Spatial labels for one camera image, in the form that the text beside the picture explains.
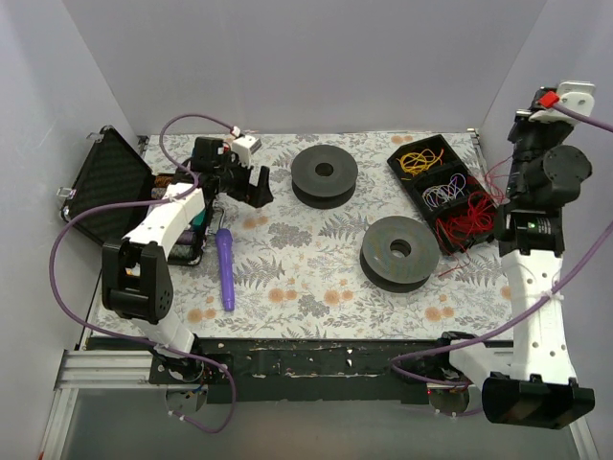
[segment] red wire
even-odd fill
[[[471,236],[491,232],[494,228],[494,216],[495,208],[490,196],[480,191],[473,192],[468,196],[468,210],[465,215],[452,216],[445,221],[437,219],[437,237],[440,242],[443,241],[440,233],[442,229],[451,244],[460,246],[463,252],[466,252],[463,243]],[[439,277],[470,264],[468,260],[465,265],[460,266],[460,260],[448,250],[447,253],[457,261],[458,265],[441,273]]]
[[[484,180],[486,181],[486,184],[489,185],[489,189],[492,191],[491,193],[491,198],[498,204],[502,203],[505,198],[507,197],[507,195],[505,194],[505,191],[502,190],[500,187],[498,187],[495,183],[493,179],[497,179],[499,177],[508,177],[507,174],[500,174],[500,175],[491,175],[494,170],[496,168],[498,168],[500,165],[507,163],[509,160],[511,160],[513,158],[513,155],[508,156],[507,158],[505,158],[502,161],[499,161],[498,163],[496,163],[493,167],[491,167],[489,169],[488,172],[486,172],[486,175],[484,176]]]
[[[503,165],[504,163],[507,163],[512,157],[513,155],[508,156],[504,160],[496,163],[492,168],[489,169],[488,172],[486,172],[484,180],[489,185],[489,188],[492,190],[492,193],[490,195],[485,195],[481,192],[472,193],[468,198],[468,213],[465,216],[450,218],[447,222],[443,222],[442,220],[437,219],[436,233],[440,242],[443,241],[440,233],[440,229],[442,228],[449,242],[460,246],[462,251],[466,253],[466,249],[464,248],[462,243],[468,237],[472,235],[479,235],[482,233],[490,232],[491,230],[493,230],[495,210],[493,209],[492,201],[500,204],[507,197],[505,192],[494,183],[493,179],[497,179],[500,177],[508,177],[508,175],[492,175],[492,173],[494,172],[494,170],[496,170],[496,168]],[[475,197],[475,195],[484,195],[476,205],[473,204],[473,198]],[[456,260],[457,265],[454,268],[450,268],[447,271],[444,271],[443,273],[439,274],[439,278],[446,275],[447,273],[451,273],[454,270],[457,270],[459,268],[465,268],[470,265],[470,259],[468,259],[468,262],[466,264],[460,265],[460,259],[458,259],[455,254],[449,252],[447,249],[445,249],[445,251],[447,252],[447,254],[449,254]]]

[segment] black spool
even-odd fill
[[[434,235],[411,218],[382,218],[369,227],[360,250],[366,277],[390,292],[420,288],[439,262]]]
[[[305,205],[316,209],[336,208],[353,196],[357,163],[335,146],[304,149],[291,165],[292,190]]]

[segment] open case lid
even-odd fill
[[[66,221],[104,204],[151,199],[151,169],[121,134],[113,126],[105,126],[92,137],[96,139],[94,145],[72,190],[65,193],[61,215]],[[147,206],[112,210],[90,216],[75,228],[102,245],[136,227],[147,211]]]

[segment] spool hole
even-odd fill
[[[315,167],[315,172],[322,177],[328,177],[334,173],[334,168],[330,163],[320,163]]]
[[[403,240],[394,240],[390,244],[392,254],[398,258],[408,257],[411,254],[411,244]]]

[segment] white wire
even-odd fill
[[[465,187],[466,178],[462,174],[456,172],[450,177],[448,184],[429,187],[423,191],[421,197],[430,209],[434,209],[449,201],[458,199],[460,196],[464,196]]]

